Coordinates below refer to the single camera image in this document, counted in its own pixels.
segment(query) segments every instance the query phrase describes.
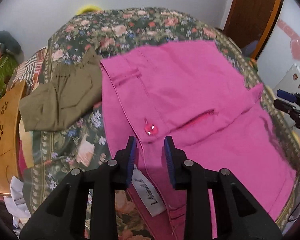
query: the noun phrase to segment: brown wooden door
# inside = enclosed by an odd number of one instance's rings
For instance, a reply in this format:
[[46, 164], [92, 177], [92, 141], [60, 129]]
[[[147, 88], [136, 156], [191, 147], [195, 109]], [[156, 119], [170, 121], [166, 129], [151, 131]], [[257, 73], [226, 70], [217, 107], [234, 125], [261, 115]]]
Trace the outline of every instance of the brown wooden door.
[[224, 32], [240, 48], [259, 41], [276, 0], [233, 0]]

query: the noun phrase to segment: floral tablecloth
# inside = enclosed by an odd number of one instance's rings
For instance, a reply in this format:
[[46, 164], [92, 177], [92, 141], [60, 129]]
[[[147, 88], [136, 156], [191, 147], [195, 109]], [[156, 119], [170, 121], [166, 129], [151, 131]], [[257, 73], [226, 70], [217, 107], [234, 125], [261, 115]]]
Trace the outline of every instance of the floral tablecloth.
[[[39, 82], [51, 81], [58, 62], [80, 62], [91, 46], [105, 58], [145, 44], [160, 45], [168, 41], [202, 39], [215, 41], [224, 57], [245, 77], [247, 88], [261, 82], [255, 70], [222, 33], [187, 14], [165, 8], [98, 11], [73, 17], [49, 39]], [[273, 99], [266, 89], [261, 105], [271, 115], [285, 157], [297, 170], [300, 166], [298, 144], [281, 114], [274, 109]], [[67, 130], [33, 132], [33, 158], [34, 167], [25, 170], [23, 190], [30, 212], [37, 210], [72, 168], [91, 170], [110, 159], [102, 105], [96, 105]], [[280, 228], [284, 227], [294, 204], [294, 188], [276, 221]], [[86, 236], [90, 228], [91, 198], [92, 192], [87, 206]], [[129, 196], [117, 191], [115, 199], [119, 239], [153, 239]]]

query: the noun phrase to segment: white clothing tag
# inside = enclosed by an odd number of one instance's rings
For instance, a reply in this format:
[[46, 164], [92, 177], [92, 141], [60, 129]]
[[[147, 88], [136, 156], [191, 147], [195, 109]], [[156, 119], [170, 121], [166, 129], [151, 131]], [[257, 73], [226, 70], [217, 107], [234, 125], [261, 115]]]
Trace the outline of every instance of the white clothing tag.
[[162, 199], [151, 182], [134, 165], [132, 184], [151, 216], [155, 217], [166, 210]]

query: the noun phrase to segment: olive green garment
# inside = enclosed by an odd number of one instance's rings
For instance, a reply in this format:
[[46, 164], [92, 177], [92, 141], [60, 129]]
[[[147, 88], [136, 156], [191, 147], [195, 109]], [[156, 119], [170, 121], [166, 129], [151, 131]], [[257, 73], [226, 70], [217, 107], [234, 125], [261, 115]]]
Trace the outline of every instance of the olive green garment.
[[77, 65], [58, 64], [50, 83], [20, 100], [25, 131], [67, 129], [101, 100], [101, 56], [90, 49]]

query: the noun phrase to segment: pink garment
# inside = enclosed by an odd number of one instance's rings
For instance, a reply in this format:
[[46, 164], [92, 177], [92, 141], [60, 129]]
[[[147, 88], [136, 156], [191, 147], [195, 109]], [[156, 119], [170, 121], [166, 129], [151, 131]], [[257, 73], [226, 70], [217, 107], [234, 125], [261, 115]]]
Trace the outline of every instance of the pink garment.
[[[167, 211], [151, 217], [133, 187], [129, 193], [157, 240], [183, 239], [186, 192], [175, 191], [163, 142], [206, 169], [229, 168], [273, 219], [293, 187], [295, 170], [282, 157], [269, 114], [260, 106], [263, 85], [247, 90], [213, 41], [143, 46], [102, 60], [102, 107], [112, 156], [138, 138], [136, 164]], [[148, 135], [145, 120], [158, 132]], [[212, 212], [213, 236], [217, 236]]]

